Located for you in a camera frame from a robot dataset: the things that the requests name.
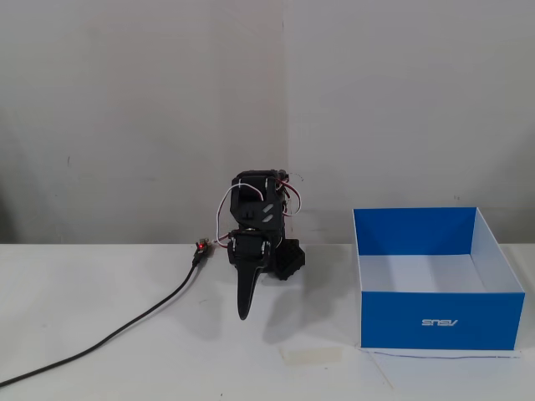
robotic arm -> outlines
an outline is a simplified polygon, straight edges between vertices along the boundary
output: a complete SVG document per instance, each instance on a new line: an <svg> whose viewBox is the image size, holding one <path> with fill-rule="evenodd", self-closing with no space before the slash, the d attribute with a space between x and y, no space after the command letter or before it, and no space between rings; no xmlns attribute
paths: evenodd
<svg viewBox="0 0 535 401"><path fill-rule="evenodd" d="M232 180L231 213L238 228L228 234L227 251L237 269L237 310L242 320L249 314L260 273L287 280L305 263L299 240L287 239L284 230L284 217L292 216L286 212L287 188L293 190L284 170L244 171Z"/></svg>

red wire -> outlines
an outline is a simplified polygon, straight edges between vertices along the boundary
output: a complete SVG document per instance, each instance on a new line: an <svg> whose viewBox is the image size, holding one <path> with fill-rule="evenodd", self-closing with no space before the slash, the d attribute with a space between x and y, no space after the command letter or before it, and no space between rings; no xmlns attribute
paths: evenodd
<svg viewBox="0 0 535 401"><path fill-rule="evenodd" d="M297 195L298 200L299 200L299 207L298 207L298 209L297 209L297 211L296 211L295 213L289 215L288 213L283 212L283 214L284 214L285 216L295 216L295 215L297 215L297 214L299 213L299 211L301 210L301 195L299 194L298 190L296 190L295 188L293 188L288 182L286 182L286 181L282 181L282 180L277 180L277 181L278 181L281 185L283 185L283 186L289 188L290 190L292 190L293 193L294 193L295 195Z"/></svg>

cable connector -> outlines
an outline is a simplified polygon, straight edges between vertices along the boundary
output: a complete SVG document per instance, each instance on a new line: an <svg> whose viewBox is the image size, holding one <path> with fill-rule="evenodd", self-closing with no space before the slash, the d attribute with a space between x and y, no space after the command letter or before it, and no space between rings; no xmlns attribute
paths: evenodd
<svg viewBox="0 0 535 401"><path fill-rule="evenodd" d="M201 238L198 242L195 243L197 249L193 255L193 267L196 267L204 259L208 258L211 248L211 242L208 238Z"/></svg>

white wire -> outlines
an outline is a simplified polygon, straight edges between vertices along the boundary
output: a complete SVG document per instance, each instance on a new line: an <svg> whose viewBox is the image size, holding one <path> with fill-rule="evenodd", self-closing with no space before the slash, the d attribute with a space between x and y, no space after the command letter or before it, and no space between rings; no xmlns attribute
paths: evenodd
<svg viewBox="0 0 535 401"><path fill-rule="evenodd" d="M225 199L227 198L228 194L230 193L230 191L233 189L233 188L236 188L236 187L239 187L239 186L248 186L249 188L251 188L252 190L255 190L256 192L258 192L258 194L260 195L260 200L262 202L264 202L264 196L262 195L262 192L260 190L258 190L257 188L255 188L254 186L252 185L249 185L249 184L246 184L245 182L240 182L239 184L234 184L232 185L228 190L227 190L227 193L225 194L225 196L223 196L223 199L221 199L221 203L219 204L219 207L217 208L217 213L216 213L216 242L221 245L223 248L226 248L227 246L222 244L221 243L221 237L219 237L219 215L221 213L221 208L223 207L223 203L225 203Z"/></svg>

asus logo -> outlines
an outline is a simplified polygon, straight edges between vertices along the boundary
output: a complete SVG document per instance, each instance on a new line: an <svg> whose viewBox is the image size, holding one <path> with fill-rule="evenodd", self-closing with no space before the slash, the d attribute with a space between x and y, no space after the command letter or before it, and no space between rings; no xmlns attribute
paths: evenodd
<svg viewBox="0 0 535 401"><path fill-rule="evenodd" d="M422 326L455 326L458 320L423 319Z"/></svg>

